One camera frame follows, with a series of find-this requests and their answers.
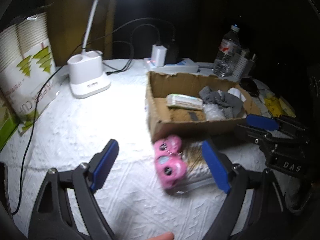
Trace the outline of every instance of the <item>pink package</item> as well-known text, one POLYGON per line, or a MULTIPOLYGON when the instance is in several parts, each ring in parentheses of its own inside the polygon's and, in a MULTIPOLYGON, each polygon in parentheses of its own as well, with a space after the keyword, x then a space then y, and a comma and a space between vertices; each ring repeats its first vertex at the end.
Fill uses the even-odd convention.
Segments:
POLYGON ((181 138, 177 135, 170 135, 153 145, 156 172, 164 189, 173 188, 187 173, 187 165, 179 155, 181 145, 181 138))

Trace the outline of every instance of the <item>table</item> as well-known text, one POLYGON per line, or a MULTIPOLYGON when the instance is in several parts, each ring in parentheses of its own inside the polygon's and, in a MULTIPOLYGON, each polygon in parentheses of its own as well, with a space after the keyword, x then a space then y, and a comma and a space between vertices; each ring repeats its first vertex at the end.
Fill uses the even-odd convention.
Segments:
MULTIPOLYGON (((126 60, 108 64, 122 68, 126 60)), ((25 161, 21 208, 14 217, 18 228, 27 235, 34 201, 42 180, 51 167, 58 171, 74 169, 88 162, 112 138, 119 142, 119 156, 95 197, 106 220, 119 239, 145 240, 166 231, 176 239, 202 239, 218 214, 225 194, 215 185, 196 189, 180 196, 163 192, 153 164, 153 148, 145 112, 146 68, 142 60, 132 67, 110 75, 111 87, 85 99, 71 95, 68 79, 60 94, 36 122, 35 133, 25 161)), ((202 71, 200 74, 211 74, 202 71)), ((261 107, 259 100, 255 103, 261 107)), ((30 130, 22 137, 16 132, 0 153, 8 166, 9 199, 15 210, 19 196, 22 156, 30 130)), ((246 169, 262 171, 265 158, 257 145, 234 142, 219 136, 218 148, 231 161, 246 169)), ((86 233, 73 190, 70 204, 78 229, 86 233)), ((234 232, 241 230, 250 206, 248 191, 234 232)))

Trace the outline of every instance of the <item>cable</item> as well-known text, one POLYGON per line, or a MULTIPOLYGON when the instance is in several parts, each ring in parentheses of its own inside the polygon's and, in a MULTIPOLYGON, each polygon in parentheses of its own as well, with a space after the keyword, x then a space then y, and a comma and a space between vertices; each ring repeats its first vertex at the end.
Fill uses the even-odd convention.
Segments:
POLYGON ((27 152, 29 150, 29 146, 32 140, 32 136, 33 136, 33 132, 35 130, 35 122, 36 122, 36 113, 37 113, 37 107, 38 107, 38 102, 39 102, 39 97, 41 95, 42 90, 44 89, 44 87, 48 84, 48 82, 55 76, 55 74, 57 74, 61 69, 63 68, 63 66, 61 68, 59 68, 56 72, 54 72, 49 78, 48 80, 44 83, 44 85, 41 87, 41 89, 39 90, 38 96, 37 96, 37 100, 36 100, 36 107, 35 107, 35 114, 33 115, 33 124, 32 124, 32 130, 31 130, 31 134, 30 134, 30 138, 26 147, 26 150, 24 152, 23 158, 22 158, 22 165, 21 165, 21 171, 20 171, 20 192, 19 192, 19 201, 18 201, 18 206, 16 208, 16 210, 12 213, 12 215, 14 216, 15 214, 18 213, 19 209, 20 209, 20 205, 21 205, 21 198, 22 198, 22 175, 23 175, 23 165, 24 165, 24 161, 26 159, 27 156, 27 152))
POLYGON ((158 41, 157 41, 156 44, 159 46, 160 43, 161 43, 161 40, 160 40, 160 32, 159 32, 159 29, 158 29, 156 26, 152 25, 152 24, 141 24, 141 25, 138 25, 137 27, 135 27, 134 30, 132 31, 131 35, 130 35, 130 43, 133 44, 133 34, 134 34, 134 32, 135 32, 138 28, 143 27, 143 26, 150 26, 150 27, 153 27, 153 28, 156 29, 157 34, 158 34, 158 41))
POLYGON ((130 46, 130 56, 129 56, 129 60, 127 61, 127 63, 124 65, 124 67, 122 69, 115 69, 115 68, 112 68, 110 67, 109 65, 105 64, 106 66, 116 70, 116 71, 113 71, 113 72, 106 72, 107 75, 111 75, 111 74, 115 74, 115 73, 120 73, 120 72, 124 72, 124 71, 127 71, 129 69, 129 66, 133 60, 133 57, 134 57, 134 48, 133 48, 133 45, 127 41, 112 41, 112 42, 109 42, 107 43, 104 47, 108 46, 109 44, 113 44, 113 43, 125 43, 125 44, 128 44, 130 46))
MULTIPOLYGON (((96 50, 96 53, 100 54, 100 56, 103 55, 103 53, 102 53, 101 51, 99 51, 99 50, 96 50)), ((119 69, 116 69, 116 68, 114 68, 114 67, 109 66, 107 63, 103 62, 103 60, 102 60, 102 64, 105 65, 106 67, 109 67, 109 68, 113 69, 113 70, 119 71, 119 69)))
MULTIPOLYGON (((136 21, 139 21, 139 20, 158 20, 158 21, 162 21, 162 22, 165 22, 169 25, 172 26, 172 30, 173 30, 173 35, 172 35, 172 39, 174 40, 175 39, 175 34, 176 34, 176 29, 175 29, 175 26, 173 25, 173 23, 167 21, 167 20, 162 20, 162 19, 158 19, 158 18, 152 18, 152 17, 145 17, 145 18, 139 18, 139 19, 135 19, 135 20, 132 20, 132 21, 129 21, 123 25, 121 25, 120 27, 116 28, 115 30, 113 30, 111 33, 108 33, 104 36, 101 36, 99 38, 96 38, 96 39, 93 39, 91 41, 89 41, 87 43, 87 45, 90 45, 92 42, 94 41, 97 41, 97 40, 100 40, 100 39, 103 39, 107 36, 110 36, 112 35, 113 33, 117 32, 118 30, 122 29, 123 27, 127 26, 128 24, 130 23, 133 23, 133 22, 136 22, 136 21)), ((125 64, 125 66, 120 69, 120 70, 116 70, 116 71, 113 71, 113 72, 107 72, 107 74, 113 74, 113 73, 119 73, 119 72, 124 72, 126 70, 129 69, 130 67, 130 64, 133 60, 133 57, 134 57, 134 48, 133 48, 133 45, 130 44, 129 42, 127 41, 113 41, 113 42, 110 42, 110 43, 114 43, 114 42, 123 42, 123 43, 127 43, 131 46, 131 53, 130 53, 130 58, 128 60, 128 62, 125 64)), ((82 45, 79 44, 70 54, 70 57, 71 58, 73 56, 73 54, 76 52, 76 50, 82 45)), ((16 215, 20 209, 20 206, 21 206, 21 199, 22 199, 22 176, 23 176, 23 166, 24 166, 24 162, 25 162, 25 159, 26 159, 26 156, 27 156, 27 153, 28 153, 28 150, 29 150, 29 147, 30 147, 30 143, 31 143, 31 140, 32 140, 32 137, 33 137, 33 133, 34 133, 34 129, 35 129, 35 123, 36 123, 36 112, 37 112, 37 107, 38 107, 38 102, 39 102, 39 97, 41 95, 41 92, 42 90, 44 89, 44 87, 48 84, 48 82, 64 67, 65 65, 63 65, 62 67, 60 67, 57 71, 55 71, 49 78, 48 80, 44 83, 44 85, 41 87, 41 89, 39 90, 39 93, 38 93, 38 96, 37 96, 37 99, 36 99, 36 106, 35 106, 35 114, 33 116, 33 123, 32 123, 32 130, 31 130, 31 134, 30 134, 30 138, 29 138, 29 141, 28 141, 28 144, 27 144, 27 147, 26 147, 26 150, 23 154, 23 158, 22 158, 22 164, 21 164, 21 170, 20 170, 20 190, 19 190, 19 201, 18 201, 18 205, 17 205, 17 208, 14 212, 12 212, 12 216, 16 215)))
MULTIPOLYGON (((163 20, 163 19, 159 19, 159 18, 145 17, 145 18, 138 18, 138 19, 129 21, 129 22, 121 25, 120 27, 116 28, 116 29, 113 30, 111 33, 108 33, 108 34, 106 34, 106 35, 104 35, 104 36, 101 36, 101 37, 99 37, 99 38, 95 38, 95 39, 93 39, 93 40, 88 41, 87 45, 92 44, 94 41, 98 41, 98 40, 100 40, 100 39, 106 38, 106 37, 112 35, 113 33, 117 32, 118 30, 122 29, 123 27, 125 27, 125 26, 127 26, 127 25, 129 25, 129 24, 131 24, 131 23, 134 23, 134 22, 136 22, 136 21, 140 21, 140 20, 156 20, 156 21, 164 22, 164 23, 166 23, 166 24, 171 25, 171 27, 172 27, 172 40, 173 40, 173 41, 175 40, 175 37, 176 37, 176 27, 174 26, 174 24, 173 24, 172 22, 169 22, 169 21, 163 20)), ((80 48, 81 46, 82 46, 82 42, 81 42, 81 44, 79 44, 79 45, 73 50, 73 52, 72 52, 71 54, 73 54, 73 53, 74 53, 78 48, 80 48)))

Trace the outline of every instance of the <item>water bottle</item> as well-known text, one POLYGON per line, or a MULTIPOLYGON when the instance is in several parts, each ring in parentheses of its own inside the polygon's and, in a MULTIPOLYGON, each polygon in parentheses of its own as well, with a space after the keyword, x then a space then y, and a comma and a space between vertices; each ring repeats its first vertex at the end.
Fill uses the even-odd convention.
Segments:
POLYGON ((241 48, 238 38, 239 30, 237 25, 232 25, 231 30, 223 36, 213 67, 213 73, 219 77, 231 76, 233 72, 230 59, 237 49, 241 48))

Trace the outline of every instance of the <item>bottle cap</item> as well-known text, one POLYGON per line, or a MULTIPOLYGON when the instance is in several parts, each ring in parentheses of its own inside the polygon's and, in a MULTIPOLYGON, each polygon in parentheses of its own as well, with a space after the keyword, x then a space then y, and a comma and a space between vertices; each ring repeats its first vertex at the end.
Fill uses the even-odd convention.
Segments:
POLYGON ((231 30, 233 30, 237 33, 237 32, 239 32, 240 29, 236 25, 231 25, 231 30))

